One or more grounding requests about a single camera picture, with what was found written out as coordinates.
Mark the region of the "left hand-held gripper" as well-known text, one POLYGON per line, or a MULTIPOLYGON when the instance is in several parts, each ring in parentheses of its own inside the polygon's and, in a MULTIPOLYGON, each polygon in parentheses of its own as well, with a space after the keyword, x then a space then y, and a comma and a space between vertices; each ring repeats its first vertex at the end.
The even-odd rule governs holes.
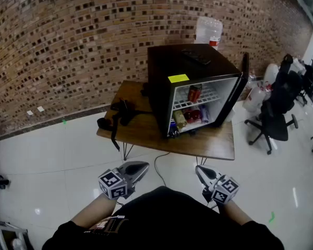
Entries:
POLYGON ((127 199, 135 191, 135 185, 149 170, 145 161, 128 161, 125 166, 108 169, 98 177, 101 191, 109 199, 127 199))

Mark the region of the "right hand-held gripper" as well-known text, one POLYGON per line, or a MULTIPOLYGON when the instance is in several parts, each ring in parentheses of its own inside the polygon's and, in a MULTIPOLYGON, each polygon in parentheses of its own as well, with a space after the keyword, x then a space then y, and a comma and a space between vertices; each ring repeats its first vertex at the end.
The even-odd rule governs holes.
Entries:
POLYGON ((195 173, 200 182, 205 186, 202 191, 207 202, 226 204, 237 194, 239 184, 227 175, 221 175, 220 171, 213 166, 197 165, 195 173))

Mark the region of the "red soda can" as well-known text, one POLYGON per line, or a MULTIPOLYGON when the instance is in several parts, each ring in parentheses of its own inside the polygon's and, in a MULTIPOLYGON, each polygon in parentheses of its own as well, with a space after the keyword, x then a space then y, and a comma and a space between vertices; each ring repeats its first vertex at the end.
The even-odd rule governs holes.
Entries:
POLYGON ((189 87, 188 101, 196 103, 200 97, 202 84, 193 84, 189 87))

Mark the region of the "black mini fridge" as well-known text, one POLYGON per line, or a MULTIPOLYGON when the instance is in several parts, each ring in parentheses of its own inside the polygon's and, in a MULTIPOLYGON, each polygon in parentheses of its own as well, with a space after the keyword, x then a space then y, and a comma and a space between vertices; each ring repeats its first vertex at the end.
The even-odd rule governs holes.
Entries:
POLYGON ((228 105, 217 114, 217 124, 226 121, 235 102, 240 97, 249 78, 249 53, 243 54, 241 67, 237 68, 225 56, 208 44, 163 45, 148 48, 149 102, 162 134, 168 136, 173 118, 175 90, 182 86, 202 84, 211 81, 236 79, 233 96, 228 105), (211 60, 207 66, 198 64, 182 54, 182 50, 193 50, 211 60), (189 81, 171 83, 169 76, 186 74, 189 81))

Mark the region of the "person's left forearm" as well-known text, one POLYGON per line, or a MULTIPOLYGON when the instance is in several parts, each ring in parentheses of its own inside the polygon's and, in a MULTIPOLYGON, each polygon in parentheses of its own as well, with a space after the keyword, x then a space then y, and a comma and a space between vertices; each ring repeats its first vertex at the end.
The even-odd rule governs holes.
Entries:
POLYGON ((109 199, 102 193, 88 206, 77 213, 71 221, 77 226, 90 229, 101 220, 111 216, 116 203, 117 200, 109 199))

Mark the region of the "bright red drink bottle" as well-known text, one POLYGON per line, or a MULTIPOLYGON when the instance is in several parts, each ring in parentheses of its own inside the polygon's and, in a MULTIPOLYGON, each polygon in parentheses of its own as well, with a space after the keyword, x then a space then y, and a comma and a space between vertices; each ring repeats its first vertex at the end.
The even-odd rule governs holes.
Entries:
POLYGON ((201 110, 198 106, 191 108, 190 116, 194 123, 201 123, 201 110))

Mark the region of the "purple and white bottle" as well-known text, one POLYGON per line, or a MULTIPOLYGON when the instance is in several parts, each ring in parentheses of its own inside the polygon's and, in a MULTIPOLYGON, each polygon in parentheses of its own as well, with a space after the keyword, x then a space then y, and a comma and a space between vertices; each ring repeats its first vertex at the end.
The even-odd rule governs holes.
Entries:
POLYGON ((201 121, 202 123, 209 123, 210 117, 209 117, 209 112, 206 107, 206 105, 200 105, 199 106, 200 112, 201 112, 201 121))

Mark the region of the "dark red drink bottle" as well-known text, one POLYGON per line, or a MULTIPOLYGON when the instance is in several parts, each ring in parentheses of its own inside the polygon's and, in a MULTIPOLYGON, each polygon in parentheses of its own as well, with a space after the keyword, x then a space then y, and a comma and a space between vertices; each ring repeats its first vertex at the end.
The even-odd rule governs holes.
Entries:
POLYGON ((187 123, 193 123, 193 118, 191 116, 191 109, 190 108, 184 108, 183 109, 183 116, 187 123))

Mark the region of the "gold drink can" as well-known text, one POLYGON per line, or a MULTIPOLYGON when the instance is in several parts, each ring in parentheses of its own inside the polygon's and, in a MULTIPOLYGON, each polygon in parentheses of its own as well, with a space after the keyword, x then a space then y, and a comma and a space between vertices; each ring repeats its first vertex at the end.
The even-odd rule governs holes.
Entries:
POLYGON ((173 112, 173 118, 176 122, 176 126, 178 129, 182 129, 187 126, 187 121, 184 117, 184 114, 181 110, 176 110, 173 112))

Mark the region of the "person's black clothing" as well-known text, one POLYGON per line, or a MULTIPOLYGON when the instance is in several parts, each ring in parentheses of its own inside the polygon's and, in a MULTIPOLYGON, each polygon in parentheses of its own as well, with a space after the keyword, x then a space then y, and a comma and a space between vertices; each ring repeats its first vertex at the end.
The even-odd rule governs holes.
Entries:
POLYGON ((161 186, 114 209, 92 228, 61 224, 42 250, 284 250, 265 225, 239 225, 161 186))

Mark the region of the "clear jug with red label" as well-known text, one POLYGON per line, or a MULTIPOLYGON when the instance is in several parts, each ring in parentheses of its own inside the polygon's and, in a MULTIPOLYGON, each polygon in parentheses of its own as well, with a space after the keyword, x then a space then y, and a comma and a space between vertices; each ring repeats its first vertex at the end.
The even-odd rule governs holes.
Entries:
POLYGON ((248 112, 254 112, 258 109, 259 105, 263 102, 266 96, 266 91, 263 86, 254 87, 244 101, 243 107, 248 112))

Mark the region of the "yellow sticker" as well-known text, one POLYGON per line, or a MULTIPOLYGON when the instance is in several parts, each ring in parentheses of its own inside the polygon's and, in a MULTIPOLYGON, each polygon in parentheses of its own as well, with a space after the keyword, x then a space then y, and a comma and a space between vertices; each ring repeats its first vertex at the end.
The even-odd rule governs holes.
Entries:
POLYGON ((168 79, 171 83, 189 81, 189 77, 186 74, 178 74, 174 76, 169 76, 168 79))

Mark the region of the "black remote control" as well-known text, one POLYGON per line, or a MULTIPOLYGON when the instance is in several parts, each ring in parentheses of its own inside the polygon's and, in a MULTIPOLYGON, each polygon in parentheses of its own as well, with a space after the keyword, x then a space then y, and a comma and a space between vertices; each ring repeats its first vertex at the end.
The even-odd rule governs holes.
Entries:
POLYGON ((207 66, 208 64, 211 63, 210 59, 205 58, 204 56, 200 55, 199 53, 197 53, 193 50, 184 49, 184 50, 182 50, 182 54, 185 57, 189 58, 190 60, 192 60, 198 64, 204 65, 204 66, 207 66))

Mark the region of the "large clear water jug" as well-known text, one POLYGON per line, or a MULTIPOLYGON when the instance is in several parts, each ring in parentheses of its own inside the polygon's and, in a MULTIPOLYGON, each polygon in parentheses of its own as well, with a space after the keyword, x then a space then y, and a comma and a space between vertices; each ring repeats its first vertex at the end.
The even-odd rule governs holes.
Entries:
POLYGON ((218 50, 223 24, 221 21, 209 17, 199 17, 196 24, 195 44, 208 44, 218 50))

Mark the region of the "grey metal rack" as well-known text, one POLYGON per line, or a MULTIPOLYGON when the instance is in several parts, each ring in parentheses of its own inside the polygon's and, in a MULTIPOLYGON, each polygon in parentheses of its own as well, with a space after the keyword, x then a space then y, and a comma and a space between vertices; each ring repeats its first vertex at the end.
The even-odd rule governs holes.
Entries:
POLYGON ((0 250, 28 250, 26 235, 26 229, 0 221, 0 250))

